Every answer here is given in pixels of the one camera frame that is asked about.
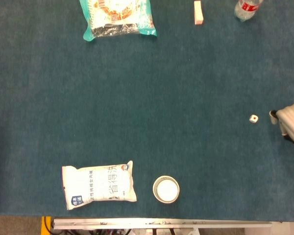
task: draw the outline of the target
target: round container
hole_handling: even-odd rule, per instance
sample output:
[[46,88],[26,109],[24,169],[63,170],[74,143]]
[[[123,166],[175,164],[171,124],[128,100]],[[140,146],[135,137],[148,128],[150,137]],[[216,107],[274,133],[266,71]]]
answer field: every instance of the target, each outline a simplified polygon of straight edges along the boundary
[[180,193],[180,186],[171,176],[163,175],[152,186],[153,195],[162,203],[175,202]]

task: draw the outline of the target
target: plastic bag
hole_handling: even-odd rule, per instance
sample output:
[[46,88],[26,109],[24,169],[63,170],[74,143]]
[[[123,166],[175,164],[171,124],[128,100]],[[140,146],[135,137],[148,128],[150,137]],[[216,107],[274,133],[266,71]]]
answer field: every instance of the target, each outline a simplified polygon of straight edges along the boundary
[[88,23],[84,39],[141,33],[157,36],[149,0],[79,0]]
[[122,165],[94,166],[76,169],[62,167],[62,184],[67,209],[72,210],[92,201],[136,202],[132,177],[133,162]]

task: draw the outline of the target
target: eraser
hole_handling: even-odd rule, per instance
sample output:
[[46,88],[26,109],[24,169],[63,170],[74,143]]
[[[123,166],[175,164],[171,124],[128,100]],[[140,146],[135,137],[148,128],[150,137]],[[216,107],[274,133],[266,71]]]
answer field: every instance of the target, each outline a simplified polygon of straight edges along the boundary
[[195,24],[202,24],[202,22],[204,21],[204,16],[202,15],[200,1],[194,1],[194,15],[195,15]]

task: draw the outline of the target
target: cup rim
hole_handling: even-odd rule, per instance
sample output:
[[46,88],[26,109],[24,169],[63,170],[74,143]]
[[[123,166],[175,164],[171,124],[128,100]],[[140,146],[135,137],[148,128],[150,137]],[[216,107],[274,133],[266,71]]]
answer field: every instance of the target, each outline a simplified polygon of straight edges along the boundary
[[[171,200],[171,201],[164,201],[164,200],[162,200],[162,199],[159,197],[158,192],[157,192],[157,190],[156,190],[157,187],[158,187],[158,185],[159,185],[159,183],[160,183],[161,181],[163,181],[163,180],[171,180],[171,181],[173,181],[173,182],[176,184],[176,186],[177,186],[177,195],[176,195],[176,197],[175,197],[173,200]],[[177,200],[177,198],[178,198],[178,196],[179,196],[179,194],[180,194],[180,186],[178,185],[177,181],[176,181],[173,177],[168,176],[168,175],[162,175],[162,176],[158,177],[158,178],[155,180],[155,182],[153,183],[153,186],[152,186],[152,192],[153,192],[153,195],[155,196],[155,198],[156,198],[158,201],[160,201],[160,202],[162,202],[162,203],[169,204],[169,203],[173,203],[173,202],[175,202],[175,201]]]

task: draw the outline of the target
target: coca-cola bottle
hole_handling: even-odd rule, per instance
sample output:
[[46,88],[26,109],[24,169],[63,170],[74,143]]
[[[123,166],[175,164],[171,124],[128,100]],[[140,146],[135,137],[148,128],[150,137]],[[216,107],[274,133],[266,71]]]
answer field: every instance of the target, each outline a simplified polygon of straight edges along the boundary
[[263,0],[239,0],[234,8],[234,15],[242,22],[252,18]]

